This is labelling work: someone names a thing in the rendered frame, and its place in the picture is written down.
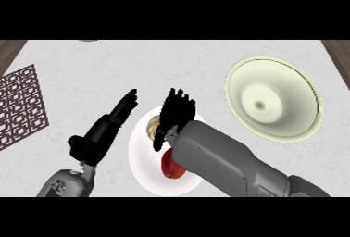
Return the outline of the cream frosted cupcake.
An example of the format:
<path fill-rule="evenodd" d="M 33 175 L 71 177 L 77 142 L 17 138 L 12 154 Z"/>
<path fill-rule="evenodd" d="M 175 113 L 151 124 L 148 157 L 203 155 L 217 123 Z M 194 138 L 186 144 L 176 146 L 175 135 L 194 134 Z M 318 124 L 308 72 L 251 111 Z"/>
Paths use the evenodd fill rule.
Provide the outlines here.
<path fill-rule="evenodd" d="M 151 140 L 155 139 L 157 136 L 157 127 L 160 125 L 160 116 L 154 116 L 148 122 L 147 126 L 147 134 Z"/>

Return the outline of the pale green bowl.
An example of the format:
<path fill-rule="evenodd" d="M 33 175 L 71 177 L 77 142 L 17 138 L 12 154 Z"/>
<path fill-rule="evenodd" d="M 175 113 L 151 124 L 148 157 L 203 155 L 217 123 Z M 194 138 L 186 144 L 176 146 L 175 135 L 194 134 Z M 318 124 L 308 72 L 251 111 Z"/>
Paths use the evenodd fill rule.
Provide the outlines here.
<path fill-rule="evenodd" d="M 297 143 L 322 126 L 324 102 L 306 73 L 274 56 L 241 59 L 228 73 L 225 95 L 232 114 L 263 138 Z"/>

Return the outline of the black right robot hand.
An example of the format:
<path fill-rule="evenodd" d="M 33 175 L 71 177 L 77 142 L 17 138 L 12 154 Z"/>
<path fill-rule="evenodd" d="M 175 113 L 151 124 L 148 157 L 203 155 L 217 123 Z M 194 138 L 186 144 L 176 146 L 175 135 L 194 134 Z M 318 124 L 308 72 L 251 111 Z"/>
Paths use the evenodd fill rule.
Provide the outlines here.
<path fill-rule="evenodd" d="M 157 152 L 161 150 L 169 130 L 173 126 L 178 126 L 176 131 L 182 131 L 186 124 L 194 120 L 194 117 L 195 100 L 189 99 L 182 89 L 172 89 L 160 112 L 160 124 L 154 139 L 154 149 Z"/>

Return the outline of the brown lattice placemat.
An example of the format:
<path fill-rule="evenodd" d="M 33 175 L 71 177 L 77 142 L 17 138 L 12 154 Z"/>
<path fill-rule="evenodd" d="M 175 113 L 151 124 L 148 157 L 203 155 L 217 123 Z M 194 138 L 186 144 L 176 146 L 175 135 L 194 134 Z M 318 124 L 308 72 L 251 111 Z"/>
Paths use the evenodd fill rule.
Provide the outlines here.
<path fill-rule="evenodd" d="M 49 126 L 34 65 L 0 78 L 0 151 Z"/>

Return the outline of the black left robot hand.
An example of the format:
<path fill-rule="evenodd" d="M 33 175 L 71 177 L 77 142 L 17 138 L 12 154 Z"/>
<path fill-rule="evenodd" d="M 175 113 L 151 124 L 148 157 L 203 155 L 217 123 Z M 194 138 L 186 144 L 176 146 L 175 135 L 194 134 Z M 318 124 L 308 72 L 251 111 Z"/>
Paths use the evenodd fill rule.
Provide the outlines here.
<path fill-rule="evenodd" d="M 90 167 L 96 167 L 101 163 L 121 125 L 124 124 L 133 109 L 138 106 L 138 90 L 133 89 L 120 102 L 110 114 L 105 114 L 85 136 L 73 135 L 68 139 L 70 155 Z"/>

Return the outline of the red apple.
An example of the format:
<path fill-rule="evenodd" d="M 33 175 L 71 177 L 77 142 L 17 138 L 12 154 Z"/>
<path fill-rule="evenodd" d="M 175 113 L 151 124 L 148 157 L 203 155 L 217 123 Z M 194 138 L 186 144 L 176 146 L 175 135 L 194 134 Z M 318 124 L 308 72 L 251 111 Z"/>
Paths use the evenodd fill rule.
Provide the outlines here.
<path fill-rule="evenodd" d="M 169 149 L 161 158 L 161 171 L 169 179 L 179 179 L 186 169 L 173 160 L 173 149 Z"/>

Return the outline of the white round plate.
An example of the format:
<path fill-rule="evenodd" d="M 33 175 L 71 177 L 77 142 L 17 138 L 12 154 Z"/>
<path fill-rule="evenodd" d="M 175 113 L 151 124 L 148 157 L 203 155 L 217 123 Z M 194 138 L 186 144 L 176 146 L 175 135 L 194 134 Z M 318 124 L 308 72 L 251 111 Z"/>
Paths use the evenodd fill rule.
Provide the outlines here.
<path fill-rule="evenodd" d="M 163 144 L 161 151 L 154 150 L 154 141 L 147 132 L 151 119 L 160 115 L 161 107 L 151 109 L 139 119 L 129 142 L 129 163 L 141 186 L 160 196 L 181 196 L 191 192 L 203 182 L 203 178 L 189 171 L 178 179 L 169 179 L 161 171 L 161 158 L 172 148 Z"/>

